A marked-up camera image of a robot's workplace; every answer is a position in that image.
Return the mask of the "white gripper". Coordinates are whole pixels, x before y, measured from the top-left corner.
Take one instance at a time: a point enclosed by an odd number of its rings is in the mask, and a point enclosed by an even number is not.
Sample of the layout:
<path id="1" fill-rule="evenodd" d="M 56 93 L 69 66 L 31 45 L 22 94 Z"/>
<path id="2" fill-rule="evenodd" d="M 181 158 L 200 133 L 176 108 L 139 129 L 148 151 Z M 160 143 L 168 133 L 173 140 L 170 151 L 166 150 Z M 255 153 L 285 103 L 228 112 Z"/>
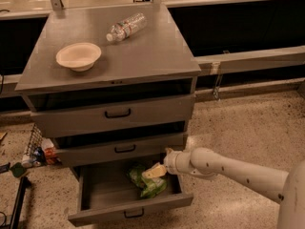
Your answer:
<path id="1" fill-rule="evenodd" d="M 164 157 L 164 165 L 156 163 L 152 168 L 144 171 L 142 177 L 157 178 L 163 177 L 168 172 L 171 175 L 189 174 L 193 170 L 191 164 L 191 153 L 176 151 L 172 148 L 165 148 L 166 156 Z"/>

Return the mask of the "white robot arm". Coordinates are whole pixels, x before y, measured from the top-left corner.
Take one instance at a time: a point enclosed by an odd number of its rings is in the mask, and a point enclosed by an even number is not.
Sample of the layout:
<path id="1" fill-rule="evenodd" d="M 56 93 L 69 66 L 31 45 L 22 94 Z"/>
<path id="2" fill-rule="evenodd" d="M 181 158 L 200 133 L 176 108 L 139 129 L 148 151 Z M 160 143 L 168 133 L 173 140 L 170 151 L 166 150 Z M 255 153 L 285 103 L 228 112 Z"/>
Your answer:
<path id="1" fill-rule="evenodd" d="M 189 175 L 228 177 L 280 205 L 276 229 L 305 229 L 305 161 L 290 171 L 277 170 L 222 156 L 207 148 L 189 152 L 167 148 L 163 163 L 142 173 L 144 178 Z"/>

